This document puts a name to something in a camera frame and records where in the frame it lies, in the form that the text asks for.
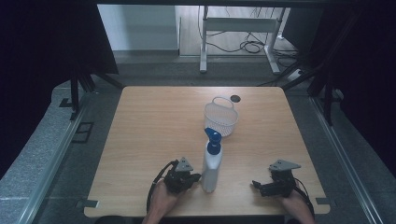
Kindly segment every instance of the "wooden table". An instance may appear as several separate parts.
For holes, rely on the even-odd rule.
[[[169,162],[186,157],[201,173],[205,143],[204,107],[217,95],[239,95],[239,120],[223,138],[223,160],[213,193],[200,182],[188,190],[170,217],[283,215],[251,181],[270,183],[268,167],[278,159],[302,165],[293,170],[305,184],[317,214],[330,211],[284,92],[276,87],[126,87],[106,140],[86,207],[88,217],[143,217],[154,177]]]

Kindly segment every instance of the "spray bottle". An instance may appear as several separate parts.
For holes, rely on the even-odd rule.
[[[209,140],[206,143],[201,184],[204,191],[212,192],[218,182],[222,159],[221,134],[211,128],[206,128],[205,132]]]

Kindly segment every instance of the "blue spray nozzle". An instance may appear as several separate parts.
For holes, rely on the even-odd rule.
[[[211,128],[205,128],[205,132],[209,137],[209,143],[207,144],[207,151],[212,155],[218,155],[221,150],[221,134]]]

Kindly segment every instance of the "person's arm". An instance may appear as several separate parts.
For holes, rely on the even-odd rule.
[[[315,220],[306,205],[304,198],[293,190],[288,198],[276,197],[285,210],[301,224],[315,224]]]
[[[143,219],[142,224],[158,224],[160,220],[173,209],[178,198],[183,193],[184,192],[181,192],[178,195],[171,193],[166,188],[163,180],[158,181],[151,196],[148,214]]]

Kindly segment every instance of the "plastic basket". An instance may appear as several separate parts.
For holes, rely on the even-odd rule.
[[[230,103],[230,106],[216,104],[216,99],[225,100]],[[233,108],[233,102],[224,96],[216,96],[205,106],[205,128],[219,132],[222,137],[233,132],[237,121],[238,112]]]

